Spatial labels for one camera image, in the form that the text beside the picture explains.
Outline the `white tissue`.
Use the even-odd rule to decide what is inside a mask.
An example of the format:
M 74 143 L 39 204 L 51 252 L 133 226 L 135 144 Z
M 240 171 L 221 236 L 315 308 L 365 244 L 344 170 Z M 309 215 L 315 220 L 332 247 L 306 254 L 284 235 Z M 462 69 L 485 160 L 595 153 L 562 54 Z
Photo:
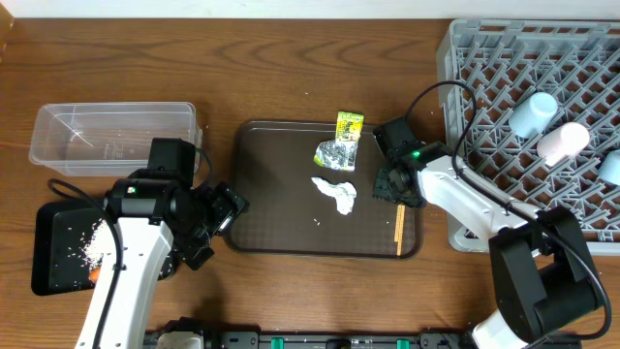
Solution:
M 353 211 L 357 190 L 351 182 L 332 184 L 321 177 L 312 177 L 312 182 L 324 195 L 336 202 L 336 209 L 342 215 L 348 215 Z

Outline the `green snack wrapper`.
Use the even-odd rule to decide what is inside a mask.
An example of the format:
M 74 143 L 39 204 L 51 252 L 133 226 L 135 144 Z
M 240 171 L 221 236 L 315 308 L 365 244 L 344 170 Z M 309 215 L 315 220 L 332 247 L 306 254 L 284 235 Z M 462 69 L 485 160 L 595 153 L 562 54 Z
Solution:
M 363 114 L 340 111 L 334 139 L 321 142 L 317 146 L 314 162 L 323 168 L 353 172 L 356 168 L 357 144 L 361 137 L 363 121 Z

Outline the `white rice pile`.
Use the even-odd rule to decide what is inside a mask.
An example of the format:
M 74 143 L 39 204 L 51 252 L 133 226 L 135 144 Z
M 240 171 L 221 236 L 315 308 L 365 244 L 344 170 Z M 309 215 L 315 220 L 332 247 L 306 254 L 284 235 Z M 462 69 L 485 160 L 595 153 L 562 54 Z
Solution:
M 68 247 L 67 257 L 72 262 L 77 262 L 80 270 L 87 272 L 89 282 L 91 282 L 88 278 L 90 271 L 101 268 L 104 256 L 113 248 L 109 235 L 109 225 L 100 218 L 81 233 L 77 247 Z

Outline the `orange carrot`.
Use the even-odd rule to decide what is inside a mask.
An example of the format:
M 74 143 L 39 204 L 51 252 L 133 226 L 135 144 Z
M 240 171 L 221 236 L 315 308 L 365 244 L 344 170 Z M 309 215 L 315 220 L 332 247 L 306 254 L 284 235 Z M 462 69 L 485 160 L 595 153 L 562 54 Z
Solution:
M 89 280 L 93 283 L 96 283 L 99 279 L 100 271 L 101 271 L 100 268 L 96 268 L 90 271 L 89 276 L 88 276 Z

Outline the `light blue cup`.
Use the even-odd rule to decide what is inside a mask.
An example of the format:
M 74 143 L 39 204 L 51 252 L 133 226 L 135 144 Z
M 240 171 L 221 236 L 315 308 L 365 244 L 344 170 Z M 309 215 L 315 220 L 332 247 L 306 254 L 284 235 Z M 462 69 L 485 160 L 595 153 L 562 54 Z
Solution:
M 536 92 L 513 110 L 509 126 L 518 137 L 530 139 L 543 132 L 556 112 L 556 98 L 546 92 Z

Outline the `white cup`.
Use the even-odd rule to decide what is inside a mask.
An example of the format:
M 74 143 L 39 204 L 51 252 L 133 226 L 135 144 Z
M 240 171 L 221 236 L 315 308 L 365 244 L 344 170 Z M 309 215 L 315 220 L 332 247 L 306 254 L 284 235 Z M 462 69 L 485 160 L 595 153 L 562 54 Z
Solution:
M 590 142 L 588 129 L 576 122 L 568 122 L 542 137 L 537 152 L 548 167 L 565 158 L 575 157 Z

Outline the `light blue bowl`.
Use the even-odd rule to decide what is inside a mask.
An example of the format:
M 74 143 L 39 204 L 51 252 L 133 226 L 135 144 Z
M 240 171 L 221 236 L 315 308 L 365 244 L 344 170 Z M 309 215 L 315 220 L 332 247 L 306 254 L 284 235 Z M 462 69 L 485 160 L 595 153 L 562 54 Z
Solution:
M 599 179 L 613 185 L 620 184 L 620 150 L 610 151 L 598 171 Z

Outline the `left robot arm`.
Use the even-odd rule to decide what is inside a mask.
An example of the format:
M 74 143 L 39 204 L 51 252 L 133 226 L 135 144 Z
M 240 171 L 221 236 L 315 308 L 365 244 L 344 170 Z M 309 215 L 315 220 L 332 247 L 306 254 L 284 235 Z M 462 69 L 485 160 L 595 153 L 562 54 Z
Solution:
M 106 197 L 112 247 L 77 340 L 79 348 L 139 348 L 161 268 L 176 251 L 192 270 L 213 256 L 248 201 L 229 184 L 192 187 L 176 179 L 121 178 Z

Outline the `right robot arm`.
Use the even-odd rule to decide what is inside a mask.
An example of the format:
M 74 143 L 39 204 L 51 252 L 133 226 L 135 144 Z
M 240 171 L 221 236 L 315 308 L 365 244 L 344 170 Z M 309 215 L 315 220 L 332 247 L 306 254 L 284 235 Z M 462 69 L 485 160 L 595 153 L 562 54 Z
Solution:
M 611 302 L 573 213 L 540 210 L 473 172 L 442 143 L 378 144 L 386 158 L 373 195 L 411 208 L 432 204 L 487 245 L 497 309 L 474 327 L 479 348 L 535 348 L 562 338 L 561 328 L 597 309 L 611 325 Z

